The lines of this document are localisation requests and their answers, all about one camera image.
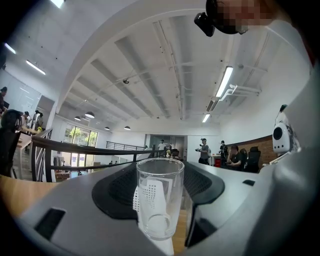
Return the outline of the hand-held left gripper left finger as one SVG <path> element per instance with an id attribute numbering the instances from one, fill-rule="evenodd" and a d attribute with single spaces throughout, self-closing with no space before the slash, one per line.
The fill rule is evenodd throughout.
<path id="1" fill-rule="evenodd" d="M 136 166 L 110 167 L 59 183 L 17 220 L 46 256 L 160 256 L 133 209 Z"/>

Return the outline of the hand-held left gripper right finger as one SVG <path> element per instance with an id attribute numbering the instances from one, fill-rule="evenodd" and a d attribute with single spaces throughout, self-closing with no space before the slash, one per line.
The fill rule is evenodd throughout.
<path id="1" fill-rule="evenodd" d="M 250 194 L 259 174 L 185 164 L 184 187 L 190 199 L 184 256 L 251 256 L 257 218 Z"/>

